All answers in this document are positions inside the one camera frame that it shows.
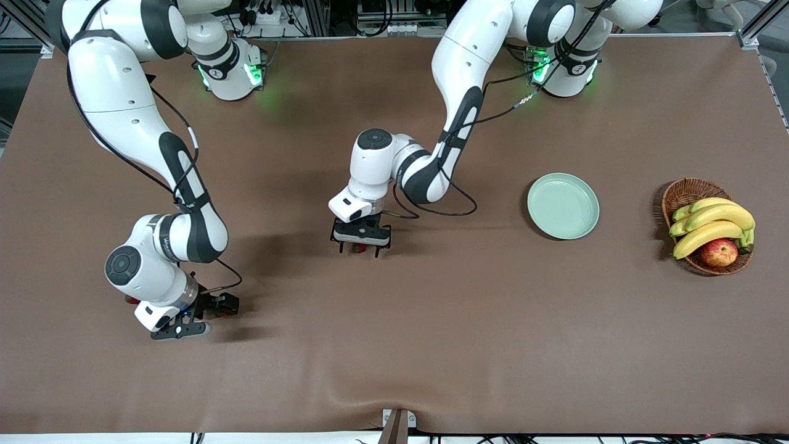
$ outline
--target table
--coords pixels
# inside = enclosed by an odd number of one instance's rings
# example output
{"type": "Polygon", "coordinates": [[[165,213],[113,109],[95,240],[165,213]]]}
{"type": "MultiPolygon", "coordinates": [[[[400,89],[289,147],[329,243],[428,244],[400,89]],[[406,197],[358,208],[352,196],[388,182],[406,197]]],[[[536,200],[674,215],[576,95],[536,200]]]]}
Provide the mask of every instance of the table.
{"type": "MultiPolygon", "coordinates": [[[[163,343],[102,267],[170,199],[88,135],[65,58],[41,61],[0,159],[0,431],[353,430],[402,407],[442,433],[788,432],[789,137],[757,53],[731,36],[611,39],[580,96],[476,128],[455,177],[478,212],[392,220],[381,259],[340,255],[326,205],[356,135],[439,135],[437,43],[286,42],[265,91],[236,103],[203,91],[186,57],[146,64],[194,125],[230,229],[222,257],[245,277],[243,314],[163,343]],[[548,239],[525,215],[552,171],[600,199],[584,239],[548,239]],[[653,205],[682,177],[756,216],[748,269],[704,278],[666,259],[653,205]]],[[[504,53],[488,77],[521,69],[504,53]]],[[[493,87],[482,114],[527,91],[493,87]]]]}

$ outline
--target banana bunch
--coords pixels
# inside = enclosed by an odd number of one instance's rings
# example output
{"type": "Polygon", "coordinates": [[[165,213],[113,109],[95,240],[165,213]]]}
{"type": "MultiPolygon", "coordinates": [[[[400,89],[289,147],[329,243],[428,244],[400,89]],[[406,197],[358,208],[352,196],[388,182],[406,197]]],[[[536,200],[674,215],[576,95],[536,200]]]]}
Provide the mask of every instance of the banana bunch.
{"type": "Polygon", "coordinates": [[[674,212],[671,237],[683,237],[674,247],[674,258],[682,259],[715,239],[737,239],[741,248],[753,243],[756,221],[743,207],[723,198],[706,198],[674,212]]]}

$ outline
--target red apple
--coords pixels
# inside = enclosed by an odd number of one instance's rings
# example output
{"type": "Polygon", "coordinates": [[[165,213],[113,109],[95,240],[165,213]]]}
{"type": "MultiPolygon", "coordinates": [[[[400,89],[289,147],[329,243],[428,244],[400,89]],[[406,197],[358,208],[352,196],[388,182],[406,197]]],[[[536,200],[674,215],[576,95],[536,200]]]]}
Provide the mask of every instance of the red apple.
{"type": "Polygon", "coordinates": [[[701,260],[713,267],[725,267],[737,260],[739,250],[729,239],[715,239],[701,247],[701,260]]]}

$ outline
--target light green plate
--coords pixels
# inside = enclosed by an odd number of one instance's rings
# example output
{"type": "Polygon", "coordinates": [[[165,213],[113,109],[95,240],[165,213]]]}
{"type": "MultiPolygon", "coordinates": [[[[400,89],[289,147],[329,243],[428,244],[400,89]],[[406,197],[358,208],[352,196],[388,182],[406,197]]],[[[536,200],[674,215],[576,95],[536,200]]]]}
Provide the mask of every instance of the light green plate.
{"type": "Polygon", "coordinates": [[[592,188],[566,173],[539,178],[529,189],[526,204],[537,227],[559,239],[588,235],[600,217],[600,203],[592,188]]]}

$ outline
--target wicker basket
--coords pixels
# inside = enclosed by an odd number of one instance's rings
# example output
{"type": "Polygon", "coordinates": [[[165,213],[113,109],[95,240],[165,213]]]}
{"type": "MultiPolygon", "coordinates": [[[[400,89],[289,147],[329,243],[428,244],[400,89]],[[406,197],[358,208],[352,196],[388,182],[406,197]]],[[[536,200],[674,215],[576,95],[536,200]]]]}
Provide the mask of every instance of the wicker basket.
{"type": "MultiPolygon", "coordinates": [[[[669,185],[663,193],[663,199],[660,203],[666,225],[668,227],[671,226],[671,218],[676,210],[704,198],[725,198],[733,200],[723,188],[704,179],[685,178],[669,185]]],[[[740,254],[736,261],[725,267],[712,267],[706,265],[701,260],[701,255],[698,251],[694,251],[690,256],[685,258],[685,260],[695,269],[701,270],[704,273],[713,276],[723,276],[737,273],[747,267],[752,256],[753,246],[751,246],[751,252],[749,254],[740,254]]]]}

